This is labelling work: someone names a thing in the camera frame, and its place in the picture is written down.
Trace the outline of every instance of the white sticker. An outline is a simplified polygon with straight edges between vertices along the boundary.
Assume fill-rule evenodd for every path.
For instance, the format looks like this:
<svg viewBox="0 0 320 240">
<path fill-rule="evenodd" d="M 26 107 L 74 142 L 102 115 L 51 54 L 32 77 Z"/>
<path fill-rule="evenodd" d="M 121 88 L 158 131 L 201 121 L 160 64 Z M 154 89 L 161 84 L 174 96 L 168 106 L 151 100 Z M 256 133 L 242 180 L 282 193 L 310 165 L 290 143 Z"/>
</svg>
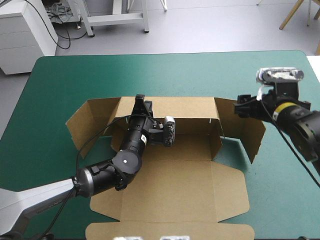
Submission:
<svg viewBox="0 0 320 240">
<path fill-rule="evenodd" d="M 117 236 L 113 240 L 144 240 L 140 236 Z"/>
<path fill-rule="evenodd" d="M 144 142 L 144 145 L 147 145 L 147 138 L 145 135 L 141 135 L 141 140 Z"/>
<path fill-rule="evenodd" d="M 189 236 L 163 236 L 160 240 L 190 240 Z"/>
<path fill-rule="evenodd" d="M 262 100 L 262 95 L 264 94 L 264 87 L 265 85 L 262 84 L 261 87 L 259 87 L 258 93 L 256 94 L 256 100 L 261 101 Z"/>
</svg>

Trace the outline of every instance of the cardboard box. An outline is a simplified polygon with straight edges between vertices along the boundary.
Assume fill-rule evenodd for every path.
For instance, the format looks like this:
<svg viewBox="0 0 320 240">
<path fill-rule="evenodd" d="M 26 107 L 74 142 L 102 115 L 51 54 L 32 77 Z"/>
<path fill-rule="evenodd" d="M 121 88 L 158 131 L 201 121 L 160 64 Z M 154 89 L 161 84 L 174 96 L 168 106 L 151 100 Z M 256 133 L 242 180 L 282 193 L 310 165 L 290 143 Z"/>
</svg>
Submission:
<svg viewBox="0 0 320 240">
<path fill-rule="evenodd" d="M 222 146 L 220 136 L 240 139 L 252 162 L 265 127 L 261 121 L 234 114 L 234 100 L 214 97 L 145 97 L 154 117 L 173 116 L 172 147 L 148 145 L 142 168 L 124 190 L 110 189 L 91 198 L 93 211 L 120 222 L 92 223 L 88 240 L 140 236 L 190 236 L 192 240 L 253 240 L 248 225 L 218 223 L 246 213 L 249 200 L 244 174 L 212 161 Z M 66 123 L 77 149 L 106 123 L 129 115 L 135 97 L 91 99 Z M 105 131 L 119 150 L 125 120 Z M 89 144 L 83 156 L 92 147 Z"/>
</svg>

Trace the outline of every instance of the white table frame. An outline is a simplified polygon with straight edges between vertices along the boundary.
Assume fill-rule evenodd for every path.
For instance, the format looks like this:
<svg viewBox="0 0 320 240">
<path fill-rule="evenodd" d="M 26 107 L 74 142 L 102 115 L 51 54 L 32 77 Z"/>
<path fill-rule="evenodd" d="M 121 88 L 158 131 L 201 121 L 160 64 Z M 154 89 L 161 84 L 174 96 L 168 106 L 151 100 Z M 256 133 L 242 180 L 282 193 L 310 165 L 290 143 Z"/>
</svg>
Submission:
<svg viewBox="0 0 320 240">
<path fill-rule="evenodd" d="M 94 26 L 132 24 L 143 22 L 144 32 L 149 32 L 147 0 L 141 0 L 141 12 L 122 14 L 122 0 L 113 0 L 112 15 L 90 16 L 85 0 L 76 0 L 87 34 L 94 37 Z"/>
</svg>

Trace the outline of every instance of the wooden chair leg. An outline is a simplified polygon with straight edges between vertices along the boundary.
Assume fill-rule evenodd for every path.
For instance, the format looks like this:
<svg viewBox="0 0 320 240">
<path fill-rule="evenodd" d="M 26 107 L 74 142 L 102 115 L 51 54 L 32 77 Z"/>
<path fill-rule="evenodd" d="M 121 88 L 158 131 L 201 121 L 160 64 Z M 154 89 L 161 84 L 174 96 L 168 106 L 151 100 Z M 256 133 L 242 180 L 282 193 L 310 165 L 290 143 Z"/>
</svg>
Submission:
<svg viewBox="0 0 320 240">
<path fill-rule="evenodd" d="M 320 17 L 320 8 L 319 10 L 316 12 L 316 14 L 314 15 L 314 19 L 317 20 Z"/>
<path fill-rule="evenodd" d="M 316 49 L 315 55 L 316 56 L 320 55 L 320 41 L 319 41 L 318 47 Z"/>
<path fill-rule="evenodd" d="M 288 16 L 286 16 L 285 20 L 283 21 L 283 23 L 281 24 L 281 26 L 279 27 L 280 30 L 284 29 L 284 27 L 287 25 L 287 23 L 290 21 L 290 19 L 292 18 L 292 16 L 296 13 L 296 11 L 298 10 L 298 8 L 301 6 L 301 4 L 304 2 L 304 0 L 298 0 L 296 2 L 296 4 L 293 6 L 293 8 L 291 9 L 291 11 L 289 12 Z"/>
</svg>

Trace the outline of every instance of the green table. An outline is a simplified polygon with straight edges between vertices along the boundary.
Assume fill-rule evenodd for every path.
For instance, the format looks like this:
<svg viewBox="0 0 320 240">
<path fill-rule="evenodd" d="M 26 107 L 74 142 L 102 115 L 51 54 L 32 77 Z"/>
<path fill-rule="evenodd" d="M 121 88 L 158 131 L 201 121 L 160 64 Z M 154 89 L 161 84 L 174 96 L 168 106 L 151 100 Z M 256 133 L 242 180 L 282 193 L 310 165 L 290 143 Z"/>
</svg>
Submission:
<svg viewBox="0 0 320 240">
<path fill-rule="evenodd" d="M 65 122 L 87 99 L 136 94 L 236 99 L 257 93 L 259 68 L 278 66 L 304 71 L 300 99 L 320 109 L 320 85 L 300 51 L 40 58 L 0 141 L 0 187 L 20 191 L 74 175 L 76 149 Z M 114 155 L 109 144 L 101 138 L 81 164 Z M 252 165 L 232 139 L 223 140 L 215 161 L 242 170 L 246 178 L 250 210 L 226 223 L 251 225 L 256 238 L 320 236 L 320 191 L 272 125 L 266 124 Z M 114 221 L 91 211 L 89 201 L 70 200 L 52 230 L 58 238 L 84 238 L 88 224 Z M 42 232 L 56 211 L 33 218 L 26 237 Z"/>
</svg>

